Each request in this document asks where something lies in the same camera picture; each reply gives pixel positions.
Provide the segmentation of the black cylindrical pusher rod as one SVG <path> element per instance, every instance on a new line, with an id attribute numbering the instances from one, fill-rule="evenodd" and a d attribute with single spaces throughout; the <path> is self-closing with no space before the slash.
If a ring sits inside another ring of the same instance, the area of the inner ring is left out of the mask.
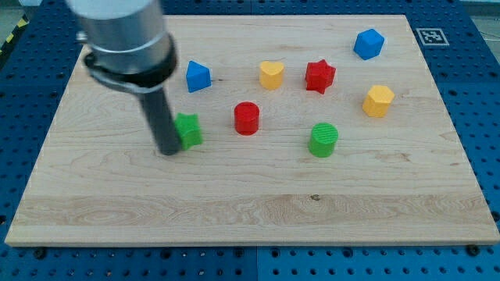
<path id="1" fill-rule="evenodd" d="M 181 142 L 164 90 L 137 97 L 158 150 L 163 155 L 175 155 L 181 150 Z"/>

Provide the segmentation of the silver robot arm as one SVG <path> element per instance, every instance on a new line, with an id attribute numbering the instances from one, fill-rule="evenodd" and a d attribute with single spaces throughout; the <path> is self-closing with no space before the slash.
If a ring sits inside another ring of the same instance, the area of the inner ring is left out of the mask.
<path id="1" fill-rule="evenodd" d="M 89 75 L 114 91 L 135 96 L 158 150 L 174 155 L 179 134 L 163 89 L 177 66 L 175 41 L 158 0 L 66 0 L 90 48 L 84 57 Z"/>

